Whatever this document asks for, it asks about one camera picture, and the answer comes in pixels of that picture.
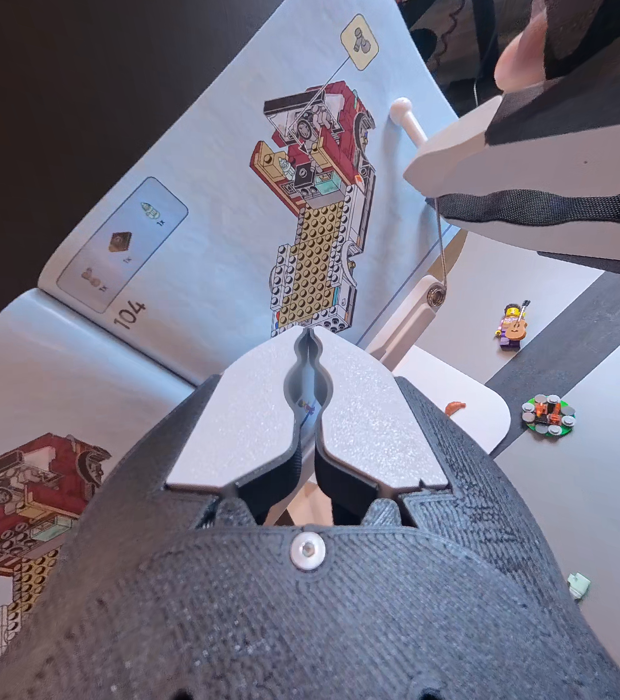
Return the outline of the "white book stand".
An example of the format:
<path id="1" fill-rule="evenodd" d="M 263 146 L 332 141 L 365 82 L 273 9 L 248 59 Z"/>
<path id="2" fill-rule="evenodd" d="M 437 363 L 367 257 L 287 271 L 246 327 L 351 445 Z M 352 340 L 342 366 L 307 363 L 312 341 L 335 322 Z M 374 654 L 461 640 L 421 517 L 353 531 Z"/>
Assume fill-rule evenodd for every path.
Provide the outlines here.
<path id="1" fill-rule="evenodd" d="M 371 340 L 366 351 L 396 378 L 409 380 L 439 409 L 444 410 L 451 401 L 466 403 L 467 408 L 450 418 L 486 453 L 490 453 L 504 439 L 511 424 L 504 399 L 416 345 L 421 334 L 437 318 L 447 291 L 448 265 L 439 217 L 437 231 L 441 279 L 434 275 L 422 277 Z"/>

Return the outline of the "purple yellow toy figure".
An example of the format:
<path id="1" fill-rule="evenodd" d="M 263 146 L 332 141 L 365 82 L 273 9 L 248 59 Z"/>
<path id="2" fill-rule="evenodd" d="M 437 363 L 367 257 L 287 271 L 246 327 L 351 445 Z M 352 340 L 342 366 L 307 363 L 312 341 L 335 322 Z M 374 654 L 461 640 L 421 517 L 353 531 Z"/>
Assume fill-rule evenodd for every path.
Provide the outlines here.
<path id="1" fill-rule="evenodd" d="M 495 332 L 501 350 L 518 351 L 520 349 L 521 342 L 527 334 L 525 314 L 529 305 L 530 300 L 524 300 L 521 304 L 510 303 L 504 308 L 503 317 Z"/>

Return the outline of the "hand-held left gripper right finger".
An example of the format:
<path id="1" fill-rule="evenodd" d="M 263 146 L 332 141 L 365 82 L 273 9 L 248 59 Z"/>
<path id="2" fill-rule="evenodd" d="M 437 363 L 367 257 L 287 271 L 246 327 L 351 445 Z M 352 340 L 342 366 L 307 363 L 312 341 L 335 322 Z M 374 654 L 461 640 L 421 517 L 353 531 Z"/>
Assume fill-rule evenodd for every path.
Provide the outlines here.
<path id="1" fill-rule="evenodd" d="M 323 457 L 388 495 L 445 488 L 448 479 L 393 373 L 326 328 L 312 329 L 310 338 Z"/>

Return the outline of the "person's right hand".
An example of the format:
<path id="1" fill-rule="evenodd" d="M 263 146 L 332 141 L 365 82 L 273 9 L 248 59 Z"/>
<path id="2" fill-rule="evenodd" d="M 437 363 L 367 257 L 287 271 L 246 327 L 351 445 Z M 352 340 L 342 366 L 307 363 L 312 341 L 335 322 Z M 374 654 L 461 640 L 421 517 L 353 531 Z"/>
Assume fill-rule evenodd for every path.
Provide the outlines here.
<path id="1" fill-rule="evenodd" d="M 524 31 L 504 49 L 494 72 L 495 84 L 502 93 L 518 92 L 545 81 L 547 29 L 548 21 L 543 9 L 532 15 Z"/>

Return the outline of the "dark brown board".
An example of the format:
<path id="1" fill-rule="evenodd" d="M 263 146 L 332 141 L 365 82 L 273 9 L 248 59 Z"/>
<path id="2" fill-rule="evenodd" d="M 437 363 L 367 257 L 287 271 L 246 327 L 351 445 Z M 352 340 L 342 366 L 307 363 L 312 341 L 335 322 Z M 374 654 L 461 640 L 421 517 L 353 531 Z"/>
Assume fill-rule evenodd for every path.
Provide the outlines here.
<path id="1" fill-rule="evenodd" d="M 279 1 L 0 1 L 0 311 Z"/>

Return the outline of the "instruction booklet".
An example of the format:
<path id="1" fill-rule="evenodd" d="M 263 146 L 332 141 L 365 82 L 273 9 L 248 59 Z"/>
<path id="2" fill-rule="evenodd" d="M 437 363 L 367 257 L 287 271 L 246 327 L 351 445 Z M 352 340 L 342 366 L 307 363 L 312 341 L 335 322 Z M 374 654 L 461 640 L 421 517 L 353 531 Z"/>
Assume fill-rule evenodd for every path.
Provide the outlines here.
<path id="1" fill-rule="evenodd" d="M 113 468 L 296 326 L 367 347 L 437 255 L 403 179 L 455 112 L 394 1 L 284 1 L 0 312 L 0 656 Z"/>

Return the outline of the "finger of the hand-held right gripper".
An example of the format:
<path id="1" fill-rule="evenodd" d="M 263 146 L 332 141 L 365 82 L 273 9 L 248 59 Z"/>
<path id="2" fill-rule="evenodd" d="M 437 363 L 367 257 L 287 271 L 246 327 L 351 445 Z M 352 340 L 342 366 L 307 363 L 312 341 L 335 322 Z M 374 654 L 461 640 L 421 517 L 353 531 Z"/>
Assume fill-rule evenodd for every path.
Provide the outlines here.
<path id="1" fill-rule="evenodd" d="M 403 178 L 422 195 L 486 196 L 529 190 L 608 198 L 620 215 L 620 94 L 592 94 L 502 115 L 493 98 L 427 138 Z"/>
<path id="2" fill-rule="evenodd" d="M 493 221 L 466 222 L 463 218 L 441 216 L 456 226 L 520 249 L 587 258 L 620 258 L 620 223 L 577 221 L 558 225 L 529 227 Z"/>

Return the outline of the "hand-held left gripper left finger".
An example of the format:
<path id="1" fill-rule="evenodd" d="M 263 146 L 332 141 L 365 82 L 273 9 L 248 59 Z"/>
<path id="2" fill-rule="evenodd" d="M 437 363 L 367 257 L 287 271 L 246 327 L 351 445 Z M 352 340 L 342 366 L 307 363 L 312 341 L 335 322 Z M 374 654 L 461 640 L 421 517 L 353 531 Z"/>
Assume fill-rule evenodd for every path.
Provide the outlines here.
<path id="1" fill-rule="evenodd" d="M 226 489 L 288 460 L 299 441 L 306 340 L 305 328 L 291 328 L 222 373 L 167 486 Z"/>

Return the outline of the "toy brick campfire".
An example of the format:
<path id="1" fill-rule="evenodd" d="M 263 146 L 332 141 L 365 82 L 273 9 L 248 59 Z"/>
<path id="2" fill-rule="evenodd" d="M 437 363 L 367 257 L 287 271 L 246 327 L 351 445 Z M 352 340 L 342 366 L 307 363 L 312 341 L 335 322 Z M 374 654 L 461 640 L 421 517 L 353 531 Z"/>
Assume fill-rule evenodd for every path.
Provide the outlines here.
<path id="1" fill-rule="evenodd" d="M 576 411 L 555 394 L 537 394 L 521 405 L 525 428 L 548 438 L 560 438 L 572 432 L 577 423 Z"/>

